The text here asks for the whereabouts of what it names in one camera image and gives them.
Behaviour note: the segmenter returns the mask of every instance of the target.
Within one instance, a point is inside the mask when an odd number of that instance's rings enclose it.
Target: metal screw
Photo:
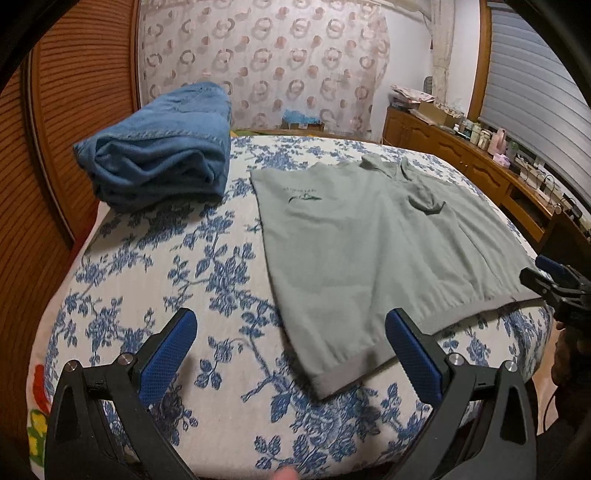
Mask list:
[[[134,356],[131,353],[122,353],[117,357],[117,363],[119,365],[129,365],[134,361]]]
[[[456,367],[463,365],[465,362],[464,357],[462,357],[459,353],[451,353],[448,358],[451,364],[455,365]]]
[[[70,360],[66,363],[66,372],[73,372],[78,367],[78,362],[76,360]]]
[[[507,360],[504,365],[509,372],[517,372],[517,364],[514,361]]]

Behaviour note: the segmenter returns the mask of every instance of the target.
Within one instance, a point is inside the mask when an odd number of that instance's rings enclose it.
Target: wooden louvered door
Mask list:
[[[80,0],[0,93],[0,430],[22,454],[31,347],[95,202],[72,144],[139,107],[138,14]]]
[[[137,0],[80,0],[28,62],[35,139],[64,221],[76,236],[95,198],[72,145],[139,108]]]
[[[72,244],[31,159],[21,106],[19,69],[0,94],[0,429],[26,452],[31,346]]]

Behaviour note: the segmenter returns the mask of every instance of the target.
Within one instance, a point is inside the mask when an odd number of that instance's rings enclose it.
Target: cabinet door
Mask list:
[[[435,128],[420,120],[411,118],[408,123],[408,144],[409,150],[416,152],[431,153],[437,155],[437,137]]]
[[[386,125],[384,126],[384,144],[392,147],[406,148],[406,128],[401,117],[403,113],[388,111]]]
[[[466,171],[466,177],[480,188],[482,193],[490,198],[495,205],[501,204],[509,188],[509,180],[505,176],[478,158],[472,160],[472,165]]]
[[[448,138],[447,135],[440,136],[436,155],[464,174],[472,164],[472,153],[459,145],[458,142]]]

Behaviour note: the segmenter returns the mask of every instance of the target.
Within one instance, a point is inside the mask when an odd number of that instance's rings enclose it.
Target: gray t-shirt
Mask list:
[[[377,155],[304,171],[251,173],[287,335],[320,398],[395,356],[386,314],[426,334],[538,296],[533,267],[488,202]]]

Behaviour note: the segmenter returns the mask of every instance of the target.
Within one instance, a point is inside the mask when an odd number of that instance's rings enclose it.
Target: pink bottle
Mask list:
[[[497,130],[492,136],[491,144],[488,147],[488,153],[491,155],[504,155],[507,150],[506,132],[503,128]]]

